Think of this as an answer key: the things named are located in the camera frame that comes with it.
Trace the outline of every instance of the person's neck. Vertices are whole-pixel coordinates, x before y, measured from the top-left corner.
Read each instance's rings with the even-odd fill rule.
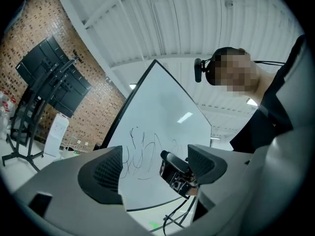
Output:
[[[250,97],[259,106],[264,97],[265,92],[270,87],[276,74],[268,73],[262,70],[257,64],[254,65],[256,66],[258,72],[258,82],[253,91],[249,92],[247,96]]]

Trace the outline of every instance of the light fixture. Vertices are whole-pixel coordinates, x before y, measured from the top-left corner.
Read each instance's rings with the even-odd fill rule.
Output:
[[[253,106],[258,107],[257,103],[254,102],[254,101],[253,101],[252,99],[250,99],[250,98],[248,98],[248,100],[246,101],[246,103],[249,104],[249,105],[253,105]]]
[[[180,118],[177,122],[182,123],[184,120],[186,120],[188,117],[192,116],[191,112],[186,113],[182,118]]]
[[[136,85],[137,84],[130,84],[129,86],[130,86],[131,89],[134,89],[136,87]]]

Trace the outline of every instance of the dark hair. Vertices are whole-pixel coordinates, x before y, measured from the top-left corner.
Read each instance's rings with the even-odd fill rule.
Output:
[[[217,49],[215,53],[213,53],[206,71],[206,79],[209,84],[213,86],[218,86],[221,84],[220,80],[216,79],[216,65],[218,66],[218,62],[221,61],[221,55],[245,55],[246,52],[243,49],[235,49],[233,47],[223,47]]]

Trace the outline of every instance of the ceiling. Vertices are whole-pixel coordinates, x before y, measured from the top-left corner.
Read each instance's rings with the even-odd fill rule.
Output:
[[[253,60],[285,62],[303,33],[282,0],[61,0],[92,55],[124,96],[157,59],[183,86],[213,127],[230,140],[256,107],[194,81],[195,58],[220,47],[243,48]],[[278,66],[262,65],[268,72]]]

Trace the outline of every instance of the whiteboard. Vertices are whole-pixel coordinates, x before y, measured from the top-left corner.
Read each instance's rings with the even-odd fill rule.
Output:
[[[118,193],[126,210],[156,207],[180,197],[160,177],[160,153],[185,160],[187,145],[210,146],[211,125],[171,74],[156,60],[139,80],[102,148],[123,146]]]

